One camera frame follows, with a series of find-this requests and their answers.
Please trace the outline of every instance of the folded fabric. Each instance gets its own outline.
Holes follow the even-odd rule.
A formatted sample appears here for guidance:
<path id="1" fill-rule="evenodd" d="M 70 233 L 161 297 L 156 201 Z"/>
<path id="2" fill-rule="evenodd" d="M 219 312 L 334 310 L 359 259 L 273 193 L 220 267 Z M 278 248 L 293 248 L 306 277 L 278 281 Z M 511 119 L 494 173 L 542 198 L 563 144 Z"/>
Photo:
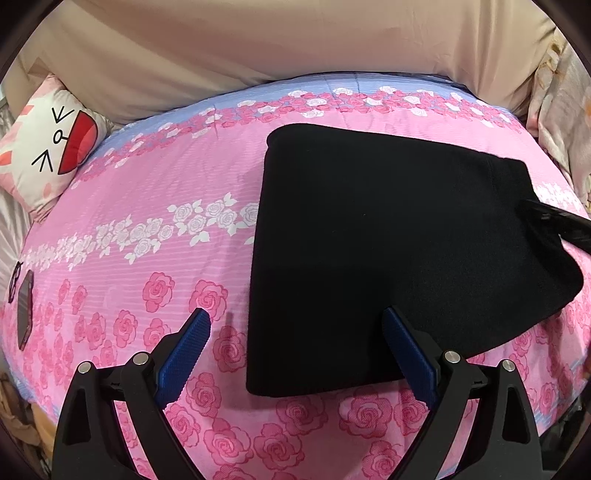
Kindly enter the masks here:
<path id="1" fill-rule="evenodd" d="M 591 77 L 559 30 L 535 73 L 527 130 L 591 212 Z"/>
<path id="2" fill-rule="evenodd" d="M 381 333 L 390 305 L 469 358 L 559 311 L 583 285 L 558 235 L 515 213 L 521 199 L 537 200 L 521 161 L 304 124 L 267 143 L 250 288 L 253 394 L 401 378 Z M 287 214 L 305 215 L 306 228 L 294 232 Z"/>

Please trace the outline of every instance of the bedding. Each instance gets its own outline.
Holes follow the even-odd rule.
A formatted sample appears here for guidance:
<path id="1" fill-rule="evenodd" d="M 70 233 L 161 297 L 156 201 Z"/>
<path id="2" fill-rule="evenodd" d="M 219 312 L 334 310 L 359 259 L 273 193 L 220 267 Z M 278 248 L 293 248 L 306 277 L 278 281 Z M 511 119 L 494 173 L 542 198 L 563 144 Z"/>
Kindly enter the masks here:
<path id="1" fill-rule="evenodd" d="M 531 0 L 66 1 L 4 84 L 14 115 L 52 72 L 127 124 L 308 73 L 437 73 L 521 115 L 554 28 Z"/>
<path id="2" fill-rule="evenodd" d="M 559 30 L 535 73 L 527 130 L 591 211 L 591 77 Z"/>
<path id="3" fill-rule="evenodd" d="M 42 221 L 110 130 L 106 118 L 48 75 L 0 140 L 0 187 Z"/>
<path id="4" fill-rule="evenodd" d="M 130 124 L 96 150 L 26 240 L 22 259 L 35 272 L 35 288 L 24 352 L 17 348 L 15 305 L 5 306 L 1 322 L 3 347 L 25 398 L 57 421 L 76 365 L 92 360 L 107 367 L 151 351 L 200 306 L 210 314 L 212 335 L 165 415 L 206 478 L 387 478 L 427 414 L 404 381 L 280 399 L 246 391 L 248 289 L 265 140 L 296 122 L 516 158 L 526 163 L 540 200 L 586 215 L 565 178 L 507 110 L 436 77 L 301 77 Z M 415 195 L 431 202 L 433 215 L 443 208 L 435 192 Z M 313 236 L 310 216 L 332 218 L 330 211 L 294 209 L 282 221 L 292 235 Z M 564 247 L 584 275 L 575 300 L 472 359 L 515 362 L 539 432 L 586 382 L 591 262 Z M 351 286 L 352 294 L 360 287 Z M 303 304 L 322 294 L 301 285 Z M 116 408 L 139 472 L 153 478 L 125 405 Z M 457 465 L 474 415 L 471 401 L 442 474 Z"/>

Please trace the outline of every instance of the pink rose print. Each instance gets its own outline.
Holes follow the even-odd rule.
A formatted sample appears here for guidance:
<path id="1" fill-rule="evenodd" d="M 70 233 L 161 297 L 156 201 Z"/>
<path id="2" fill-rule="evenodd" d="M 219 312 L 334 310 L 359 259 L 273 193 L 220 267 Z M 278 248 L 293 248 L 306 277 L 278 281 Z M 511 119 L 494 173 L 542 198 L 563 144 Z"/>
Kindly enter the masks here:
<path id="1" fill-rule="evenodd" d="M 226 313 L 226 300 L 228 291 L 222 286 L 212 281 L 199 280 L 195 285 L 195 290 L 189 300 L 189 309 L 201 307 L 207 310 L 212 322 L 222 318 Z"/>
<path id="2" fill-rule="evenodd" d="M 113 324 L 113 335 L 117 338 L 117 346 L 124 348 L 135 340 L 138 321 L 129 310 L 121 310 Z"/>
<path id="3" fill-rule="evenodd" d="M 203 434 L 203 441 L 216 465 L 246 463 L 254 457 L 251 438 L 238 427 L 230 427 L 224 419 L 215 419 L 211 430 Z"/>
<path id="4" fill-rule="evenodd" d="M 61 284 L 59 291 L 57 292 L 57 304 L 61 305 L 62 303 L 64 303 L 64 300 L 66 299 L 66 297 L 68 296 L 69 293 L 70 293 L 70 280 L 65 278 Z"/>
<path id="5" fill-rule="evenodd" d="M 552 405 L 557 397 L 556 386 L 552 383 L 546 383 L 540 390 L 540 412 L 542 415 L 549 415 L 552 411 Z"/>
<path id="6" fill-rule="evenodd" d="M 573 395 L 574 376 L 568 365 L 563 365 L 558 375 L 558 393 L 561 400 L 570 400 Z"/>
<path id="7" fill-rule="evenodd" d="M 95 313 L 92 316 L 90 323 L 86 325 L 86 339 L 88 340 L 88 347 L 90 350 L 96 350 L 103 344 L 107 336 L 105 329 L 105 317 L 99 313 Z"/>
<path id="8" fill-rule="evenodd" d="M 151 352 L 164 335 L 170 333 L 168 325 L 160 319 L 152 319 L 150 326 L 144 330 L 144 346 Z"/>
<path id="9" fill-rule="evenodd" d="M 373 387 L 361 387 L 355 396 L 347 397 L 339 406 L 339 427 L 350 435 L 379 438 L 386 435 L 392 420 L 392 405 L 379 397 Z"/>
<path id="10" fill-rule="evenodd" d="M 385 480 L 400 463 L 404 448 L 379 440 L 371 444 L 369 455 L 363 458 L 361 471 L 369 480 Z"/>
<path id="11" fill-rule="evenodd" d="M 550 335 L 542 323 L 536 323 L 534 325 L 535 342 L 540 345 L 547 345 L 550 341 Z"/>
<path id="12" fill-rule="evenodd" d="M 80 315 L 80 318 L 78 318 L 78 321 L 74 325 L 74 341 L 76 343 L 80 343 L 85 338 L 86 338 L 86 322 L 84 320 L 84 315 Z"/>
<path id="13" fill-rule="evenodd" d="M 538 408 L 538 392 L 536 392 L 535 388 L 527 388 L 527 398 L 530 401 L 531 409 L 535 413 L 536 409 Z"/>
<path id="14" fill-rule="evenodd" d="M 117 417 L 119 418 L 119 425 L 121 426 L 121 432 L 123 433 L 125 443 L 129 448 L 137 447 L 138 436 L 135 433 L 135 428 L 134 425 L 131 423 L 131 418 L 129 418 L 129 414 L 119 413 Z"/>
<path id="15" fill-rule="evenodd" d="M 556 345 L 550 343 L 548 345 L 548 357 L 546 359 L 546 369 L 548 373 L 553 377 L 556 378 L 560 371 L 561 367 L 561 360 L 560 360 L 560 353 L 556 348 Z"/>
<path id="16" fill-rule="evenodd" d="M 517 356 L 516 354 L 512 353 L 509 355 L 509 360 L 511 360 L 515 364 L 515 366 L 517 367 L 517 371 L 521 376 L 521 379 L 525 381 L 530 374 L 530 368 L 527 365 L 527 357 Z"/>
<path id="17" fill-rule="evenodd" d="M 204 417 L 214 419 L 222 405 L 222 394 L 216 387 L 213 375 L 208 372 L 191 377 L 187 381 L 187 403 Z"/>
<path id="18" fill-rule="evenodd" d="M 215 473 L 213 480 L 256 480 L 256 478 L 238 467 L 224 465 Z"/>
<path id="19" fill-rule="evenodd" d="M 174 280 L 162 272 L 154 272 L 144 285 L 142 298 L 146 302 L 146 311 L 155 313 L 160 307 L 169 304 L 173 298 Z"/>
<path id="20" fill-rule="evenodd" d="M 53 330 L 55 332 L 59 332 L 62 323 L 64 323 L 64 312 L 59 309 L 56 313 L 56 316 L 53 318 Z"/>
<path id="21" fill-rule="evenodd" d="M 404 436 L 418 432 L 426 415 L 427 406 L 414 398 L 409 388 L 400 391 L 400 401 L 394 406 L 394 420 Z"/>
<path id="22" fill-rule="evenodd" d="M 45 367 L 41 367 L 41 372 L 39 373 L 39 384 L 43 390 L 46 390 L 49 386 L 47 383 L 47 370 L 45 370 Z"/>
<path id="23" fill-rule="evenodd" d="M 530 350 L 531 345 L 531 332 L 528 330 L 517 338 L 513 339 L 511 342 L 513 346 L 513 350 L 517 356 L 525 356 L 525 354 Z"/>
<path id="24" fill-rule="evenodd" d="M 164 414 L 181 445 L 194 447 L 199 443 L 201 427 L 185 407 L 172 403 Z"/>
<path id="25" fill-rule="evenodd" d="M 222 372 L 236 372 L 246 366 L 246 335 L 225 325 L 213 344 L 213 357 Z"/>
<path id="26" fill-rule="evenodd" d="M 329 416 L 319 396 L 285 398 L 275 408 L 281 423 L 290 435 L 307 435 L 322 428 Z"/>
<path id="27" fill-rule="evenodd" d="M 56 387 L 58 387 L 59 385 L 62 385 L 62 383 L 64 383 L 64 379 L 66 377 L 66 370 L 64 369 L 64 366 L 61 363 L 61 360 L 58 360 L 55 364 L 55 366 L 53 367 L 53 379 L 56 382 Z"/>
<path id="28" fill-rule="evenodd" d="M 156 480 L 156 474 L 152 470 L 152 466 L 150 465 L 149 461 L 144 458 L 133 458 L 132 460 L 134 461 L 135 468 L 140 475 L 143 475 L 150 480 Z"/>
<path id="29" fill-rule="evenodd" d="M 53 317 L 53 303 L 48 302 L 47 307 L 45 307 L 45 314 L 43 315 L 43 324 L 45 326 L 51 323 L 51 318 Z"/>
<path id="30" fill-rule="evenodd" d="M 78 286 L 76 292 L 72 296 L 72 314 L 78 315 L 78 312 L 81 311 L 82 307 L 84 306 L 84 302 L 86 301 L 86 297 L 88 296 L 88 292 L 84 288 L 83 285 Z"/>
<path id="31" fill-rule="evenodd" d="M 64 348 L 64 339 L 61 337 L 61 333 L 57 334 L 56 339 L 53 342 L 53 352 L 56 354 L 56 359 L 61 358 L 61 352 Z"/>
<path id="32" fill-rule="evenodd" d="M 117 349 L 107 340 L 100 349 L 100 365 L 102 367 L 114 367 L 117 365 Z"/>
<path id="33" fill-rule="evenodd" d="M 64 364 L 67 365 L 68 367 L 74 361 L 74 348 L 72 347 L 71 341 L 66 343 L 66 348 L 64 348 L 64 354 L 63 354 L 62 360 L 64 361 Z"/>
<path id="34" fill-rule="evenodd" d="M 53 351 L 47 346 L 47 341 L 45 339 L 41 341 L 38 356 L 43 367 L 51 373 L 53 371 Z"/>
<path id="35" fill-rule="evenodd" d="M 261 436 L 255 437 L 256 454 L 269 470 L 285 470 L 298 465 L 304 458 L 299 437 L 287 436 L 275 423 L 265 423 Z"/>

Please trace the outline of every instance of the pillowcase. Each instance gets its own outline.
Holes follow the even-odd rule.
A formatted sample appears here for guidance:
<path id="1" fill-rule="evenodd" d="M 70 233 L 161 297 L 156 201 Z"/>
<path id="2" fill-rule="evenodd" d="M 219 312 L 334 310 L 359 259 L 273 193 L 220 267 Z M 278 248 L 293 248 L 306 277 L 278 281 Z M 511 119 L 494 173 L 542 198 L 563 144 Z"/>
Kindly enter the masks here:
<path id="1" fill-rule="evenodd" d="M 52 74 L 0 140 L 0 187 L 41 221 L 111 130 Z"/>
<path id="2" fill-rule="evenodd" d="M 531 0 L 77 0 L 37 28 L 4 86 L 17 115 L 54 72 L 126 124 L 310 73 L 438 73 L 521 115 L 554 28 Z"/>

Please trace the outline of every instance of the white rose print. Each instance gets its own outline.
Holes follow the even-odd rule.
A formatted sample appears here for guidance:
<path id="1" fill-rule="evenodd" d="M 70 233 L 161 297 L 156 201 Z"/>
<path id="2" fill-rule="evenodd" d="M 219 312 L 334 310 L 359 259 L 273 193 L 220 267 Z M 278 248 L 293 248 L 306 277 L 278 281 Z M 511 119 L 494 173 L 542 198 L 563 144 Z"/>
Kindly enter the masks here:
<path id="1" fill-rule="evenodd" d="M 138 240 L 141 240 L 142 238 L 145 237 L 146 234 L 146 226 L 144 223 L 138 223 L 136 226 L 134 226 L 131 230 L 131 233 L 129 234 L 129 240 L 131 240 L 131 242 L 136 242 Z"/>

